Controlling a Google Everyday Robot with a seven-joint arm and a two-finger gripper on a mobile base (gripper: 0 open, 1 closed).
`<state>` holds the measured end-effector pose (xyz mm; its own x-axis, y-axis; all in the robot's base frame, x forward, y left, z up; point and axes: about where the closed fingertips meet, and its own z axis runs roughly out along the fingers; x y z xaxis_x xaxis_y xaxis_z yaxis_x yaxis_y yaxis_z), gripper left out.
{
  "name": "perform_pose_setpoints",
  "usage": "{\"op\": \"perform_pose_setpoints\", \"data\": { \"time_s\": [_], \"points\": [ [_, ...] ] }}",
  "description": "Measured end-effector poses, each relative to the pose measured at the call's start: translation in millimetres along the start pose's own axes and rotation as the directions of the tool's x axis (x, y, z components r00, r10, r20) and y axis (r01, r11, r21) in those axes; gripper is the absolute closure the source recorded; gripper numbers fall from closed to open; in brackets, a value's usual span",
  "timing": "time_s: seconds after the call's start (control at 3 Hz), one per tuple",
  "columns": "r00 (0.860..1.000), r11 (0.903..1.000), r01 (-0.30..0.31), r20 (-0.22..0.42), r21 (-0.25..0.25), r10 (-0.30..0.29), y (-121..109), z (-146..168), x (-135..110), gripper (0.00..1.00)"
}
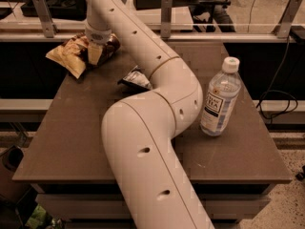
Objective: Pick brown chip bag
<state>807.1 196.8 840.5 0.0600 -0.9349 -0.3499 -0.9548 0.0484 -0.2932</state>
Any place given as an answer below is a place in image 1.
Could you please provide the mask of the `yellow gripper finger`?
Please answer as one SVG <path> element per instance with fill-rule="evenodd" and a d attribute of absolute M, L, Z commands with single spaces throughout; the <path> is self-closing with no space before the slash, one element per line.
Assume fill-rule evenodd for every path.
<path fill-rule="evenodd" d="M 97 65 L 99 58 L 102 54 L 103 46 L 98 45 L 94 42 L 90 42 L 88 46 L 88 59 L 89 63 L 92 65 Z"/>

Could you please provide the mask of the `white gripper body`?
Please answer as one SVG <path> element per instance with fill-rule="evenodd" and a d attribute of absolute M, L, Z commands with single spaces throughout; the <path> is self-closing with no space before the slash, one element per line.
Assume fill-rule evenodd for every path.
<path fill-rule="evenodd" d="M 110 29 L 95 29 L 89 23 L 85 23 L 85 34 L 90 42 L 103 45 L 108 42 L 112 31 Z"/>

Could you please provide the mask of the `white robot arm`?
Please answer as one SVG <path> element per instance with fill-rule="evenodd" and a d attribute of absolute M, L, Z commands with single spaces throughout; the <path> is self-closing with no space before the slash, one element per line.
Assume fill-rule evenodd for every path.
<path fill-rule="evenodd" d="M 184 60 L 121 0 L 86 0 L 89 28 L 111 29 L 152 82 L 104 114 L 104 150 L 137 229 L 214 229 L 172 140 L 197 119 L 202 88 Z"/>

